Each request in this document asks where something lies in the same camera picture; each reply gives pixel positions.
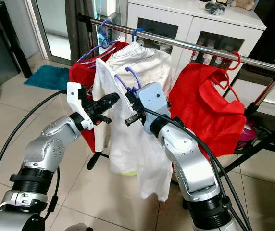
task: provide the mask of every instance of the tile floor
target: tile floor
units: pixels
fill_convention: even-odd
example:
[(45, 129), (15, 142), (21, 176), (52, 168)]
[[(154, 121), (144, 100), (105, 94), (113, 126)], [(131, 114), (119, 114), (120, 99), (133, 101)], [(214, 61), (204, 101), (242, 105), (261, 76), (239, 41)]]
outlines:
[[(32, 70), (36, 71), (43, 64), (64, 67), (62, 64), (39, 61)], [(0, 150), (18, 122), (39, 101), (55, 92), (24, 85), (24, 81), (24, 76), (18, 74), (0, 86)], [(60, 95), (45, 104), (21, 128), (0, 165), (0, 201), (12, 186), (9, 177), (18, 172), (27, 144), (48, 123), (70, 112), (66, 97)], [(100, 157), (93, 170), (88, 171), (86, 163), (90, 157), (91, 151), (82, 138), (67, 149), (60, 165), (59, 201), (55, 212), (47, 220), (47, 231), (62, 231), (81, 222), (95, 231), (193, 230), (190, 215), (182, 209), (182, 196), (177, 186), (171, 185), (165, 203), (157, 201), (155, 196), (142, 200), (138, 194), (136, 177), (110, 173), (108, 160), (103, 157)], [(236, 157), (223, 157), (220, 161), (227, 165)], [(253, 230), (274, 231), (275, 153), (260, 151), (230, 172), (229, 176), (249, 215)]]

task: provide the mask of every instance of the wall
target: wall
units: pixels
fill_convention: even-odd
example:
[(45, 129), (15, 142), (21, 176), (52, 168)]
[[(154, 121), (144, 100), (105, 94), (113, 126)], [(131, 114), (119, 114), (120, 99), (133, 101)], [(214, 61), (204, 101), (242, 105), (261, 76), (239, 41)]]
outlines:
[(65, 0), (37, 0), (37, 4), (46, 32), (68, 37)]
[(26, 58), (39, 52), (36, 38), (22, 0), (5, 0), (8, 14), (20, 42), (20, 47)]

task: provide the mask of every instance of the red shirt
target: red shirt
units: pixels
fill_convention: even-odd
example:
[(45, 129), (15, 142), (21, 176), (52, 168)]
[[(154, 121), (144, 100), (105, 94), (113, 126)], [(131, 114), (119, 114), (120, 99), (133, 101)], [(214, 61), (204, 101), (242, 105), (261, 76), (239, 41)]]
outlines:
[(236, 100), (226, 101), (215, 89), (213, 80), (226, 81), (224, 70), (188, 64), (169, 95), (170, 111), (172, 117), (179, 117), (215, 156), (221, 156), (234, 152), (246, 118), (244, 105)]
[[(76, 62), (69, 71), (69, 81), (84, 84), (87, 88), (86, 98), (92, 100), (92, 86), (94, 84), (96, 67), (94, 66), (97, 58), (101, 58), (103, 61), (107, 61), (109, 57), (129, 45), (126, 42), (118, 42), (111, 46), (106, 52), (91, 59), (84, 59), (80, 62)], [(94, 130), (84, 130), (81, 132), (82, 136), (90, 146), (91, 150), (95, 151), (95, 135)]]

